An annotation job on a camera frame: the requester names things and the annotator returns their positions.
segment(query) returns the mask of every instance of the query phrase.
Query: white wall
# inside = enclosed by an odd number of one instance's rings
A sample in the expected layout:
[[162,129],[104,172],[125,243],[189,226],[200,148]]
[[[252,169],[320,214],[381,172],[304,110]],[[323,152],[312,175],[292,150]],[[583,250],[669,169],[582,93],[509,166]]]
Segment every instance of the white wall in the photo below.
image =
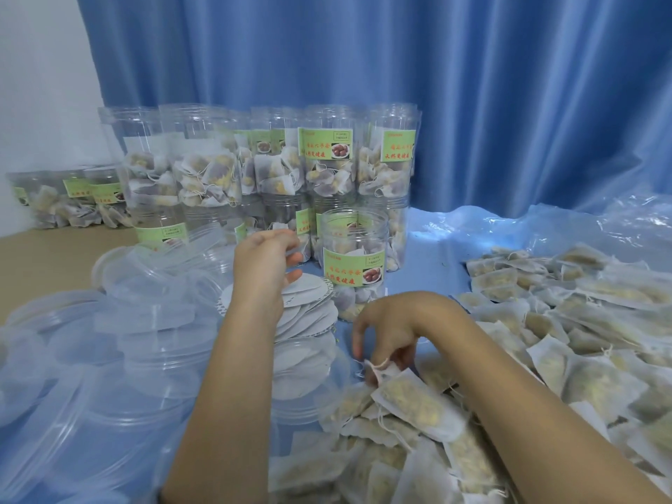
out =
[[0,237],[30,227],[7,171],[109,160],[77,0],[0,0]]

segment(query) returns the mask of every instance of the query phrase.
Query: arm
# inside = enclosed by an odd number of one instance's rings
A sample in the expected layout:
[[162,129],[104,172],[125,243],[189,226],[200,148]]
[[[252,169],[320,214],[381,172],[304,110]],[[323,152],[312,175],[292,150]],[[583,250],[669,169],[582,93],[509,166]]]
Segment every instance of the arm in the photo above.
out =
[[161,493],[164,503],[267,501],[273,338],[281,289],[301,275],[285,275],[301,258],[285,258],[296,245],[293,232],[274,230],[236,248],[231,305]]
[[429,292],[385,297],[362,311],[353,350],[376,328],[373,364],[408,366],[428,338],[446,358],[524,499],[531,503],[666,503],[667,497],[578,414],[492,341],[454,301]]

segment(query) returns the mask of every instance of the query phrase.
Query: curtain fold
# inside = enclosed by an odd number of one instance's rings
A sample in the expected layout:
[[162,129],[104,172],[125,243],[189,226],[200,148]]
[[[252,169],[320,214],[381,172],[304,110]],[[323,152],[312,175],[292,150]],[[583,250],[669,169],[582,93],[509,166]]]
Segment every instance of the curtain fold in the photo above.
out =
[[107,105],[415,102],[414,206],[672,192],[672,0],[79,0]]

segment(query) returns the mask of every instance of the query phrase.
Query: beige table surface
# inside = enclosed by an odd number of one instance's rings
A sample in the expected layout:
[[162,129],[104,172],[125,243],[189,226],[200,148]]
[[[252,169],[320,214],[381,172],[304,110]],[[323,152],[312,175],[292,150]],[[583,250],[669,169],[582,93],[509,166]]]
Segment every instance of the beige table surface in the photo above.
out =
[[91,268],[101,254],[137,242],[132,228],[106,226],[30,230],[0,238],[0,324],[29,300],[89,288]]

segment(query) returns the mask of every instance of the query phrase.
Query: blue curtain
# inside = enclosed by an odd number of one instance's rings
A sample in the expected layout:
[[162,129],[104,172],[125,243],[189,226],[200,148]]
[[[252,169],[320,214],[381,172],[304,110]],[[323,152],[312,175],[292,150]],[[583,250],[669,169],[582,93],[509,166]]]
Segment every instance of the blue curtain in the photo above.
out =
[[413,204],[672,192],[672,0],[79,0],[107,105],[414,102]]

